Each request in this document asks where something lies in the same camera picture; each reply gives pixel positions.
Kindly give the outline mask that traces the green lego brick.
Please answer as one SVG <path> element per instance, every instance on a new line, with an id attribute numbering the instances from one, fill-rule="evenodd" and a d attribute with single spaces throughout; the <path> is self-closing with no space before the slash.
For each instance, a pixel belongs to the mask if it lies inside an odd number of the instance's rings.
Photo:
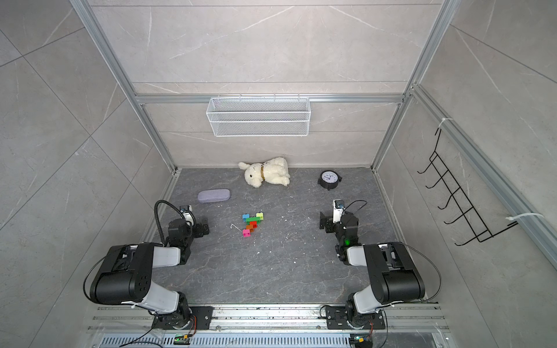
<path id="1" fill-rule="evenodd" d="M 261 217 L 255 216 L 255 217 L 249 217 L 249 218 L 247 218 L 247 219 L 246 219 L 246 222 L 247 222 L 247 223 L 251 223 L 251 222 L 254 222 L 254 221 L 255 221 L 255 222 L 259 222 L 259 221 L 261 221 L 261 220 L 262 220 Z"/>

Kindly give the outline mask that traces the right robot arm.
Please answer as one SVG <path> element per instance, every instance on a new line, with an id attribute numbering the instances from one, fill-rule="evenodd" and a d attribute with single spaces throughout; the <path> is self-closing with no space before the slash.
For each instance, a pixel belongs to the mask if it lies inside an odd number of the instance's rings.
<path id="1" fill-rule="evenodd" d="M 335 250 L 345 265 L 367 269 L 369 285 L 349 295 L 344 305 L 325 305 L 329 330 L 363 330 L 386 326 L 380 311 L 391 305 L 428 302 L 439 293 L 426 298 L 425 282 L 403 242 L 362 244 L 358 238 L 359 220 L 352 213 L 335 210 L 332 215 L 320 214 L 319 228 L 333 233 Z"/>

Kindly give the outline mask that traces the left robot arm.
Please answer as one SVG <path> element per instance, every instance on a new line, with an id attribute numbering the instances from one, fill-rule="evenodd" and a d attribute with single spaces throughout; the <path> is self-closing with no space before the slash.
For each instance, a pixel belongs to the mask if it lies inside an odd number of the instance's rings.
<path id="1" fill-rule="evenodd" d="M 154 317 L 154 329 L 208 330 L 213 308 L 189 306 L 184 293 L 156 284 L 152 271 L 185 265 L 194 239 L 208 235 L 209 227 L 205 220 L 176 219 L 169 223 L 168 234 L 166 247 L 155 242 L 111 247 L 86 295 L 99 305 L 145 309 Z"/>

